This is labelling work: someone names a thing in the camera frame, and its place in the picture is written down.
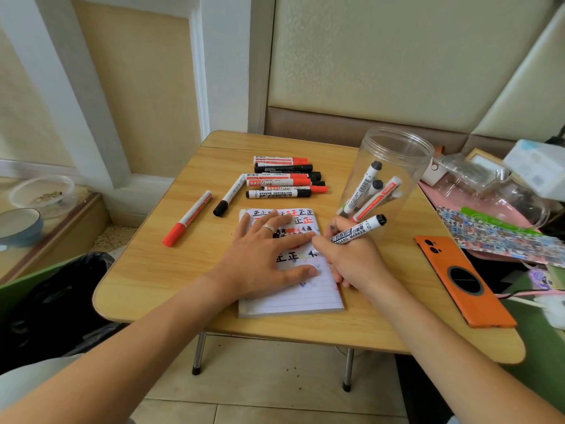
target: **smartphone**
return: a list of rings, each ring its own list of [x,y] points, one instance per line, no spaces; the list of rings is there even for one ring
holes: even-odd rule
[[[517,326],[452,238],[418,235],[414,239],[470,327]]]

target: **beige wall panel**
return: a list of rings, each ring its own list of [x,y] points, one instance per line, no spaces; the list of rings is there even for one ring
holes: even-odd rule
[[[546,141],[565,124],[565,4],[474,134]]]
[[[551,0],[277,0],[269,105],[471,132]]]
[[[0,159],[74,166],[39,93],[1,27]]]
[[[176,177],[200,145],[188,20],[73,6],[131,171]]]

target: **hand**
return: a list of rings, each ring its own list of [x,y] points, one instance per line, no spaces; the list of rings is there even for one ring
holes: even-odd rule
[[[323,254],[329,263],[335,282],[344,287],[352,285],[364,293],[368,293],[370,287],[380,281],[397,282],[370,235],[363,235],[342,245],[329,240],[356,224],[343,217],[335,217],[323,236],[312,239],[314,248]]]
[[[233,234],[233,242],[218,264],[210,271],[214,279],[222,282],[233,300],[261,297],[282,290],[289,285],[301,283],[318,274],[314,266],[306,264],[293,269],[277,269],[277,256],[284,250],[310,242],[314,232],[273,238],[275,230],[290,223],[292,215],[279,215],[276,210],[258,219],[247,230],[249,214],[240,220]]]

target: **left hand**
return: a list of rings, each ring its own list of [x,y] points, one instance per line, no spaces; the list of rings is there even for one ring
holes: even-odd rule
[[[314,232],[273,238],[271,229],[263,225],[277,230],[292,221],[292,215],[279,215],[273,210],[255,221],[246,233],[249,218],[248,213],[241,218],[230,248],[209,272],[228,290],[232,300],[267,296],[318,274],[309,264],[285,271],[276,266],[277,256],[282,251],[310,242]]]

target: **plastic bag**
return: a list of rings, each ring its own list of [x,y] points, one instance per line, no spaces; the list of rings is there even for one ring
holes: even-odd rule
[[[89,253],[35,286],[1,328],[0,372],[76,351],[89,334],[108,325],[92,295],[112,263],[107,253]],[[110,336],[104,333],[102,340]],[[90,348],[95,343],[87,342]]]

